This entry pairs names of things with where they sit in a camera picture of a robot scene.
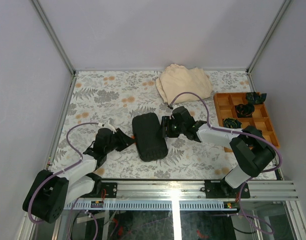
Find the dark green tool case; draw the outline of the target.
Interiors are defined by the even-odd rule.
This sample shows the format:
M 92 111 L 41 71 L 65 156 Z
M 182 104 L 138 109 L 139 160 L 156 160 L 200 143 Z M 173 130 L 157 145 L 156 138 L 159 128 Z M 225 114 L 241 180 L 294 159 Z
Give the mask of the dark green tool case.
M 136 148 L 144 162 L 161 160 L 168 154 L 166 141 L 158 134 L 159 128 L 160 122 L 154 112 L 136 116 L 132 120 Z

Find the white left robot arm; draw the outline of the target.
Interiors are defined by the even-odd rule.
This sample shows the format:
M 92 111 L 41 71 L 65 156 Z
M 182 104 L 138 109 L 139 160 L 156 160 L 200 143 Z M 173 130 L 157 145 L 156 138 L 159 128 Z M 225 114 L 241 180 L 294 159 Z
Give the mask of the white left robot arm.
M 102 193 L 101 177 L 94 171 L 100 168 L 112 151 L 121 152 L 134 144 L 135 140 L 121 129 L 102 127 L 95 140 L 72 165 L 53 173 L 41 170 L 23 202 L 31 222 L 53 223 L 64 207 L 82 197 L 97 197 Z

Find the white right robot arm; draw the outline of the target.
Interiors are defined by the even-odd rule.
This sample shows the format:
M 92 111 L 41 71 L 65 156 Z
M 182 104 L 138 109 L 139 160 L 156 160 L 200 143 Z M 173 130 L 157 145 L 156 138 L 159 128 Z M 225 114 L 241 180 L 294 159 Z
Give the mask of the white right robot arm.
M 211 126 L 207 121 L 196 121 L 181 106 L 170 116 L 161 119 L 160 135 L 177 138 L 179 135 L 199 143 L 211 143 L 233 151 L 238 165 L 222 179 L 221 193 L 232 197 L 250 178 L 257 177 L 276 157 L 276 151 L 254 126 L 244 129 Z

